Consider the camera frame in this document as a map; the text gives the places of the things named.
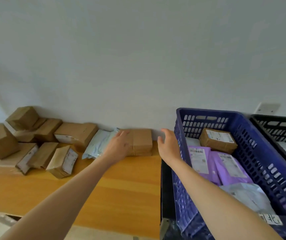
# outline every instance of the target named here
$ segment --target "black plastic crate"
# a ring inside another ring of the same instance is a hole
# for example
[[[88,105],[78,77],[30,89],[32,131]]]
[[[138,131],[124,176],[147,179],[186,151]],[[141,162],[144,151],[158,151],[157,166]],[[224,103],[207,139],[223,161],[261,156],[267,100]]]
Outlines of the black plastic crate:
[[[277,143],[286,142],[286,117],[253,114],[250,121],[286,160],[286,151]]]

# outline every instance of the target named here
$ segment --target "wooden tabletop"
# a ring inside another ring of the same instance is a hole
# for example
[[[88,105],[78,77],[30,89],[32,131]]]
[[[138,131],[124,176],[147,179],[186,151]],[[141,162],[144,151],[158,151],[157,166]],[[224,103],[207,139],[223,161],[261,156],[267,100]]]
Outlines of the wooden tabletop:
[[[0,212],[26,214],[93,161],[81,155],[63,179],[40,169],[26,176],[0,175]],[[153,141],[152,156],[126,157],[103,175],[74,224],[158,239],[160,197],[161,157]]]

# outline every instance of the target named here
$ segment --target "blue plastic crate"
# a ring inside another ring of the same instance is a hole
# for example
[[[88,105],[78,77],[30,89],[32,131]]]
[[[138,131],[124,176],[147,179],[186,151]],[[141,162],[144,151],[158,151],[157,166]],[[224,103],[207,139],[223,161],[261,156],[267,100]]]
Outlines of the blue plastic crate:
[[[181,156],[191,166],[186,137],[199,138],[203,128],[230,132],[238,144],[233,156],[240,162],[255,184],[268,196],[278,215],[286,216],[286,161],[241,113],[207,109],[177,109],[175,135]],[[177,224],[182,235],[208,236],[201,215],[187,194],[177,175],[173,174],[173,188]]]

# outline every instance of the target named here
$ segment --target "person's right hand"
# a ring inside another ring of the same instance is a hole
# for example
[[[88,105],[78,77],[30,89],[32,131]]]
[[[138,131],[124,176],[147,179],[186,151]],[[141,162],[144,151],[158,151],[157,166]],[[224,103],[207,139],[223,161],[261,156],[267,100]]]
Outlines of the person's right hand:
[[[165,142],[163,142],[160,136],[157,139],[161,158],[167,164],[173,160],[182,159],[180,147],[178,146],[174,132],[169,129],[161,129],[161,131],[165,133]]]

